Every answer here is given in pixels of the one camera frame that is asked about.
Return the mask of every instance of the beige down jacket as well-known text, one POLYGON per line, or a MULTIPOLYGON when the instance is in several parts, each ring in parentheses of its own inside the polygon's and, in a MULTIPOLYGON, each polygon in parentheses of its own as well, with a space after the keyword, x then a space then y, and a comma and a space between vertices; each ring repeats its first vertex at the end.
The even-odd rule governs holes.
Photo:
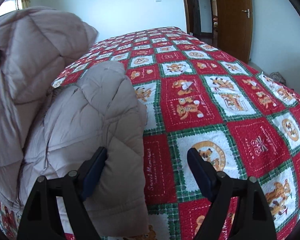
MULTIPOLYGON (((96 35, 74 14, 45 7, 0 17, 0 200, 22 212, 38 176, 63 177, 103 146, 108 159, 84 205, 100 235, 140 235, 147 231, 146 110, 123 65, 102 62, 76 85, 50 90, 96 35)), ((58 206, 71 233, 62 198, 58 206)))

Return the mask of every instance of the cartoon dog print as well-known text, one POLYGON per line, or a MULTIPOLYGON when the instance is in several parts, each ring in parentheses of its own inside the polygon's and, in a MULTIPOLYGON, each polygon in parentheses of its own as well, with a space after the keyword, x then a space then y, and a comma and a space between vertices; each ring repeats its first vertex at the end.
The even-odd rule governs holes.
POLYGON ((157 240, 156 239, 156 232, 153 230, 153 226, 149 225, 149 232, 144 234, 144 235, 140 235, 140 236, 131 236, 129 237, 130 239, 133 240, 157 240))
POLYGON ((272 99, 266 93, 264 93, 264 92, 257 92, 256 94, 259 97, 260 104, 262 104, 263 106, 265 106, 266 109, 268 109, 268 107, 269 107, 268 104, 271 104, 271 103, 272 103, 273 106, 277 106, 277 104, 274 103, 272 101, 272 99))
POLYGON ((191 81, 178 80, 172 84, 172 88, 182 88, 182 90, 178 91, 178 95, 183 96, 183 95, 187 95, 187 94, 190 94, 191 92, 195 91, 193 88, 190 87, 192 84, 193 84, 193 82, 191 82, 191 81))
POLYGON ((228 69, 230 69, 231 71, 240 71, 240 68, 238 68, 235 65, 232 64, 226 64, 226 66, 228 67, 228 69))
POLYGON ((233 90, 234 91, 234 86, 233 84, 229 81, 229 80, 226 80, 224 81, 222 78, 210 78, 212 80, 212 84, 214 85, 219 85, 218 89, 219 88, 226 88, 226 89, 230 89, 230 90, 233 90))
POLYGON ((212 166, 216 169, 219 170, 220 167, 220 163, 219 163, 219 158, 214 159, 213 161, 211 161, 211 154, 213 153, 213 151, 211 150, 211 148, 209 148, 206 151, 202 151, 199 150, 199 155, 204 158, 205 161, 209 162, 212 164, 212 166))
POLYGON ((280 201, 280 203, 276 200, 273 202, 274 206, 270 207, 270 212, 271 212, 273 220, 276 219, 275 215, 277 215, 277 214, 279 216, 283 215, 284 212, 281 212, 281 211, 285 211, 285 209, 286 209, 286 205, 284 204, 284 202, 285 202, 285 199, 282 199, 280 201))
POLYGON ((206 218, 205 216, 199 216, 199 217, 197 218, 197 227, 196 227, 195 230, 194 230, 194 233, 195 233, 195 234, 198 233, 198 231, 199 231, 199 229, 200 229, 200 227, 201 227, 201 225, 202 225, 202 223, 203 223, 203 221, 204 221, 205 218, 206 218))
POLYGON ((200 68, 200 69, 205 69, 205 68, 208 67, 205 63, 201 63, 201 62, 197 62, 197 66, 198 66, 198 68, 200 68))
POLYGON ((140 72, 139 71, 132 71, 131 75, 130 75, 130 79, 135 79, 137 77, 140 76, 140 72))
POLYGON ((192 103, 193 99, 191 97, 186 97, 186 98, 179 98, 178 101, 179 104, 183 106, 186 103, 192 103))
POLYGON ((135 91, 137 94, 137 99, 141 99, 144 102, 147 102, 147 98, 150 97, 151 95, 151 89, 148 88, 147 90, 145 90, 145 88, 137 88, 137 90, 135 91))
POLYGON ((251 79, 248 79, 248 80, 243 79, 242 81, 245 84, 251 85, 251 88, 254 89, 254 90, 259 89, 258 84, 255 81, 251 80, 251 79))
POLYGON ((167 66, 167 70, 170 72, 183 72, 183 64, 171 64, 170 66, 167 66))
POLYGON ((200 102, 198 100, 194 101, 194 104, 187 104, 186 106, 177 105, 177 112, 180 116, 180 120, 184 120, 189 116, 189 113, 197 113, 198 118, 203 117, 203 113, 198 110, 200 102))
POLYGON ((266 193, 265 197, 270 204, 274 199, 281 197, 282 199, 287 199, 288 196, 291 194, 290 185, 288 183, 288 180, 285 179, 284 185, 282 185, 280 182, 274 183, 275 189, 272 192, 266 193))

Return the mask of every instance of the bedspread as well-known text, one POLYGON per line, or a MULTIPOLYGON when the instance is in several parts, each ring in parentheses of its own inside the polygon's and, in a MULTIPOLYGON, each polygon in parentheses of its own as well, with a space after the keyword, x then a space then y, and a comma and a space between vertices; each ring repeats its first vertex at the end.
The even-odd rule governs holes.
MULTIPOLYGON (((106 60, 124 64, 138 100, 147 107, 149 232, 124 240, 193 239, 210 202, 187 165, 191 147, 232 178, 256 176, 278 239, 291 232, 300 218, 300 95, 176 27, 98 42, 53 86, 70 85, 106 60)), ((235 209, 234 198, 220 239, 227 239, 235 209)))

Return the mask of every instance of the doorway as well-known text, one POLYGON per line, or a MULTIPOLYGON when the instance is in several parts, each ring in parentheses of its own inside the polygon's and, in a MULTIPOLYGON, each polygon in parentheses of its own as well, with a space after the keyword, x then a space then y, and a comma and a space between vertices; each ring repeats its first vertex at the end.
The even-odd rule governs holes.
POLYGON ((217 0, 210 0, 211 5, 211 19, 212 19, 212 34, 213 46, 218 47, 218 7, 217 0))

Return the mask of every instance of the door frame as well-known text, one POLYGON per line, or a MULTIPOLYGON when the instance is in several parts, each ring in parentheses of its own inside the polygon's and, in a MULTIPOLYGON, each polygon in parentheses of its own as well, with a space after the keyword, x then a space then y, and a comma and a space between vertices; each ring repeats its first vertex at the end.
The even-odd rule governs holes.
POLYGON ((211 21, 212 21, 212 36, 214 37, 214 24, 213 24, 213 7, 212 7, 212 0, 210 0, 210 7, 211 7, 211 21))
POLYGON ((187 0, 183 0, 183 3, 185 5, 187 33, 190 34, 190 20, 189 20, 188 1, 187 0))

